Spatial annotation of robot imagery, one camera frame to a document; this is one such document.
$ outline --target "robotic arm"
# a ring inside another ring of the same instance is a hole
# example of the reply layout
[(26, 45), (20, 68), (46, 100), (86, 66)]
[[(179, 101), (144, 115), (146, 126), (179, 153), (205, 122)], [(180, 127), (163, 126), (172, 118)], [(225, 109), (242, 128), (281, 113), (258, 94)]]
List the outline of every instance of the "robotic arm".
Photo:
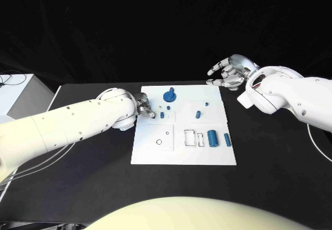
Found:
[(32, 158), (85, 140), (110, 127), (133, 127), (136, 116), (154, 117), (147, 95), (108, 89), (97, 99), (0, 125), (0, 182)]
[(304, 78), (281, 66), (261, 68), (238, 54), (218, 62), (208, 75), (221, 68), (222, 79), (209, 79), (206, 84), (237, 91), (247, 81), (245, 91), (237, 98), (247, 109), (255, 105), (264, 113), (273, 114), (286, 108), (302, 122), (332, 131), (332, 80)]

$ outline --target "blue object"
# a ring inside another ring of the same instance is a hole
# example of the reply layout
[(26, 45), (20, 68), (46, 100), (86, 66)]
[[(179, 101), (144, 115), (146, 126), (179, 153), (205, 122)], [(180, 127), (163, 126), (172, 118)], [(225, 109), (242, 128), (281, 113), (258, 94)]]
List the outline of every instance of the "blue object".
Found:
[(163, 95), (164, 101), (166, 102), (173, 102), (176, 99), (176, 94), (175, 94), (175, 89), (170, 87), (169, 92), (164, 93)]
[(208, 131), (208, 138), (209, 138), (209, 147), (218, 147), (218, 139), (216, 139), (216, 131)]
[(201, 111), (196, 112), (196, 119), (201, 117)]
[(231, 146), (231, 141), (229, 141), (228, 133), (224, 134), (224, 137), (225, 137), (225, 141), (227, 141), (227, 146), (229, 147)]

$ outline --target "white board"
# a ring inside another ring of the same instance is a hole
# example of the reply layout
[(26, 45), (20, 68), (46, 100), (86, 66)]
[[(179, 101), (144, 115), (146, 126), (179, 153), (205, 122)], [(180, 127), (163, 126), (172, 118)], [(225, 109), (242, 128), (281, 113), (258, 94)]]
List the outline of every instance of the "white board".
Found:
[[(167, 103), (163, 94), (170, 87), (176, 100)], [(229, 131), (219, 88), (212, 85), (143, 86), (141, 92), (147, 94), (157, 116), (156, 119), (141, 115), (137, 118), (131, 164), (237, 165), (232, 146), (227, 147), (224, 139), (224, 133), (229, 134)], [(172, 130), (172, 136), (164, 136), (166, 129)], [(195, 146), (185, 145), (185, 130), (195, 131)], [(216, 131), (219, 146), (215, 148), (209, 147), (209, 130)], [(202, 133), (203, 147), (199, 147), (198, 133)]]

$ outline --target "black tabletop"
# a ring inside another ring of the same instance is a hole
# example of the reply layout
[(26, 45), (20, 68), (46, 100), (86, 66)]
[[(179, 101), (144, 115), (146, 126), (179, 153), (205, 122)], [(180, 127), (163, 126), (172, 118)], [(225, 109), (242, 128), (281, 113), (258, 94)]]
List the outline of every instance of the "black tabletop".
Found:
[[(95, 98), (112, 87), (137, 93), (144, 85), (188, 84), (205, 82), (66, 84), (50, 109)], [(313, 147), (306, 124), (286, 109), (273, 115), (245, 109), (237, 101), (241, 92), (219, 90), (237, 166), (131, 165), (134, 128), (111, 128), (76, 143), (49, 168), (11, 182), (0, 220), (91, 223), (138, 201), (198, 196), (258, 207), (312, 228), (332, 228), (332, 163)], [(330, 154), (323, 132), (312, 131)]]

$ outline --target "robotic hand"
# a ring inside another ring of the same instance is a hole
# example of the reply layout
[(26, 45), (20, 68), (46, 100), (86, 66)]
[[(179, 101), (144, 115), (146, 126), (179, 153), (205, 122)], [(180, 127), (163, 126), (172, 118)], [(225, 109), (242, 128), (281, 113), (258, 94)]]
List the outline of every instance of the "robotic hand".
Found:
[(332, 131), (330, 80), (304, 78), (287, 67), (261, 68), (238, 54), (218, 62), (208, 75), (211, 76), (222, 67), (222, 79), (209, 79), (206, 84), (237, 91), (238, 86), (247, 81), (245, 91), (237, 98), (247, 109), (255, 105), (264, 113), (273, 114), (280, 108), (286, 108), (302, 122)]
[(81, 141), (110, 127), (133, 127), (136, 116), (154, 117), (147, 95), (105, 90), (97, 99), (0, 124), (0, 182), (32, 158)]

